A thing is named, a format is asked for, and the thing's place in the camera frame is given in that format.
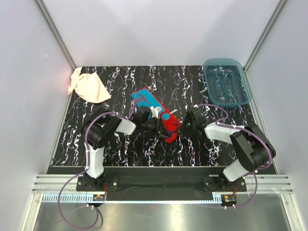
pink cloth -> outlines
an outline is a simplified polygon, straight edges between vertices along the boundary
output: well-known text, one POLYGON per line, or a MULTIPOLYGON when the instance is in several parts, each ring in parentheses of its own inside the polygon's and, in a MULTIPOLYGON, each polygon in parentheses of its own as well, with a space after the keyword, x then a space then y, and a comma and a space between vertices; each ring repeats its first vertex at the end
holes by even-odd
POLYGON ((73 90, 82 99, 91 103, 101 103, 111 98, 107 89, 96 73, 80 75, 81 67, 75 69, 71 75, 71 84, 67 89, 67 94, 72 94, 73 90))

black marble tabletop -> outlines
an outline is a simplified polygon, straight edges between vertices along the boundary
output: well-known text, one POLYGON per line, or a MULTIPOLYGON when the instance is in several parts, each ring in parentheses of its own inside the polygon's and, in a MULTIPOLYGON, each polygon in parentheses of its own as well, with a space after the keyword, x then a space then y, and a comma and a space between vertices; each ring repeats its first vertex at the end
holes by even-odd
MULTIPOLYGON (((85 145, 77 128, 98 107, 104 106, 128 116, 130 94, 147 86, 180 121, 186 109, 195 104, 211 103, 202 66, 98 66, 83 67, 83 73, 97 72, 111 99, 94 105, 73 92, 52 166, 85 165, 85 145)), ((249 105, 227 109, 227 124, 246 125, 254 121, 249 105)), ((224 114, 215 108, 204 108, 209 120, 224 114)), ((233 146, 219 141, 191 140, 178 137, 167 143, 146 134, 117 134, 105 149, 105 166, 225 166, 236 158, 233 146)))

white wall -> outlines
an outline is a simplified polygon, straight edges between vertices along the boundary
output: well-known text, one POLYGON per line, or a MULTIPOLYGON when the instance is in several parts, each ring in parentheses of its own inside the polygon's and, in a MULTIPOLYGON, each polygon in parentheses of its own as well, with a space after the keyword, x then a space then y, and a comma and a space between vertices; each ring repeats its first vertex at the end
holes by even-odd
POLYGON ((308 228, 308 2, 291 0, 248 73, 279 171, 308 228))
POLYGON ((0 229, 15 231, 47 166, 71 69, 34 1, 2 1, 0 31, 0 229))
POLYGON ((279 0, 44 0, 75 63, 244 65, 279 0))

reflective surface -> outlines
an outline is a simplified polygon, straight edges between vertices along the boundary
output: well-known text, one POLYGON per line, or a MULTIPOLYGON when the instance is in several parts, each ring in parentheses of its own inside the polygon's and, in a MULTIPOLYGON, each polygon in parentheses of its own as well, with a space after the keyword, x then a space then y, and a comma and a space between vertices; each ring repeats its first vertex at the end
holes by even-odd
MULTIPOLYGON (((239 195, 238 204, 247 201, 239 195)), ((82 204, 62 204, 69 214, 82 204)), ((277 195, 257 195, 251 204, 238 209, 217 209, 218 205, 104 204, 103 215, 92 230, 100 231, 290 231, 282 201, 277 195)), ((89 208, 70 214, 74 225, 86 227, 96 215, 89 208)), ((60 219, 57 204, 42 203, 36 231, 74 231, 60 219)))

blue container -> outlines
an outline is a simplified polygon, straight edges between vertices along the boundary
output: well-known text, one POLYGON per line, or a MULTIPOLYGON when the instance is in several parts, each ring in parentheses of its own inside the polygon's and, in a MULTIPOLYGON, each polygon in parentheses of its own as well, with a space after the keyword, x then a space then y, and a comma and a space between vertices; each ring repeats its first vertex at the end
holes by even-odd
POLYGON ((242 65, 233 59, 210 59, 203 65, 207 91, 220 107, 237 107, 252 99, 251 89, 242 65))

